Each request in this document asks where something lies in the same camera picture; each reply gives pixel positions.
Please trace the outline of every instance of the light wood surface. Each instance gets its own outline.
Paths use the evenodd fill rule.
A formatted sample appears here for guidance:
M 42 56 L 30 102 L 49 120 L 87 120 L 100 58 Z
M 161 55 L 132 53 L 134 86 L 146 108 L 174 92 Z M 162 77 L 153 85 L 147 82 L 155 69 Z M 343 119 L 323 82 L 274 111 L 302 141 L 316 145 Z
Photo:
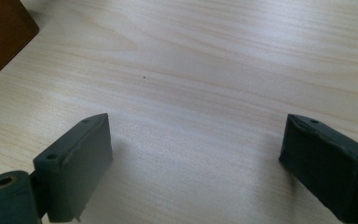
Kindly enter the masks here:
M 0 174 L 107 112 L 84 224 L 339 223 L 278 157 L 288 113 L 358 141 L 358 1 L 22 3 L 41 31 L 0 72 Z

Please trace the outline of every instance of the hole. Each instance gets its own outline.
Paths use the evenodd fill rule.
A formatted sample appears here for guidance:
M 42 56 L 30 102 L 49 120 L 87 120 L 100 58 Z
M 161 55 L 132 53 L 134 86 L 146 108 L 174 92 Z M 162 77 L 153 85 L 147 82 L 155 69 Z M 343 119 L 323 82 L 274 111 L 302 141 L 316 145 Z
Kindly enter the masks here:
M 10 176 L 1 179 L 0 180 L 0 187 L 9 184 L 11 181 L 13 181 L 13 179 Z
M 48 160 L 55 160 L 55 159 L 57 159 L 57 155 L 56 154 L 50 154 L 50 155 L 48 155 L 47 156 L 47 158 L 48 158 Z
M 12 175 L 12 176 L 5 176 L 3 178 L 0 179 L 0 189 L 3 189 L 7 186 L 10 186 L 11 184 L 13 184 L 16 181 L 16 176 Z

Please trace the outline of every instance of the wooden tabletop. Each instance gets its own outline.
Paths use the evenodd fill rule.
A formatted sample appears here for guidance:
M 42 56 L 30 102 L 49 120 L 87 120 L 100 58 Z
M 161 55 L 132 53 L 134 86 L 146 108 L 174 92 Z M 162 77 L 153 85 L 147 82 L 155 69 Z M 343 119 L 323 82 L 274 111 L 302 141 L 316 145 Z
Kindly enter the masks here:
M 84 224 L 339 223 L 278 157 L 288 113 L 358 141 L 358 1 L 22 3 L 41 31 L 0 72 L 0 174 L 106 112 Z

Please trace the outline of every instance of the brown box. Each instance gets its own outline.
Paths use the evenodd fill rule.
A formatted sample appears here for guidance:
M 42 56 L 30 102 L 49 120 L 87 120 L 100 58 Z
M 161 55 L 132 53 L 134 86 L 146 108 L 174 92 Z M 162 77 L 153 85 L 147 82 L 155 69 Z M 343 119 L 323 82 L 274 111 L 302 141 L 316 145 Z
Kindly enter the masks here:
M 0 70 L 39 32 L 19 0 L 0 0 Z

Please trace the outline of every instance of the black plastic piece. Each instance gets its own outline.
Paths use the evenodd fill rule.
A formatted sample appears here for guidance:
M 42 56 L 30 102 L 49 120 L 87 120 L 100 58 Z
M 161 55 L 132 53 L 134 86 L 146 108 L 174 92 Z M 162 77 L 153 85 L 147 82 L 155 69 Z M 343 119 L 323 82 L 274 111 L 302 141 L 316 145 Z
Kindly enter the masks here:
M 79 220 L 112 161 L 107 114 L 80 121 L 34 159 L 35 171 L 0 175 L 0 224 Z
M 334 215 L 358 223 L 358 143 L 318 120 L 288 115 L 279 160 Z

